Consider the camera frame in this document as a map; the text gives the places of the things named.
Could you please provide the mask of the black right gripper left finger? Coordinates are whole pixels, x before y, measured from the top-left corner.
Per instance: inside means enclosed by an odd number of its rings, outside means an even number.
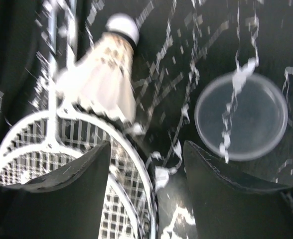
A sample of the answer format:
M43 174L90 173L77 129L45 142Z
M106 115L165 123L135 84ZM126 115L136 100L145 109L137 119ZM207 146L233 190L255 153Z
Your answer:
M0 185L0 239L96 239L111 144L30 180Z

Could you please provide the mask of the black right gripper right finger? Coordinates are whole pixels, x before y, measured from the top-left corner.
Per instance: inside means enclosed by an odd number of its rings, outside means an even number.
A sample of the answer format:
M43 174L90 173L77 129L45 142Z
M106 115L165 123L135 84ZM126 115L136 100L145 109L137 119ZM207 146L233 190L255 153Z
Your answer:
M293 239L293 187L235 169L192 141L183 157L201 239Z

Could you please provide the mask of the clear plastic tube lid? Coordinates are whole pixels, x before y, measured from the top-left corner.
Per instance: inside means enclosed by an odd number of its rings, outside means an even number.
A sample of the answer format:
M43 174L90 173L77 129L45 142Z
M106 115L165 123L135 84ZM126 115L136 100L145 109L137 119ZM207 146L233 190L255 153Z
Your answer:
M288 108L281 90L266 77L253 74L235 81L222 75L200 94L194 120L203 143L232 161L250 161L272 151L288 123Z

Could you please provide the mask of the white shuttlecock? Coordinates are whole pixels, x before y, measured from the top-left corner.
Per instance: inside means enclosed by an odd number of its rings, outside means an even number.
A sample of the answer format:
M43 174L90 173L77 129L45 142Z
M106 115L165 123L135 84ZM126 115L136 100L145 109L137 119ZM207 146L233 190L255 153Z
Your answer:
M106 32L74 66L56 78L56 95L85 111L133 123L136 100L131 84L139 29L124 13L112 15Z

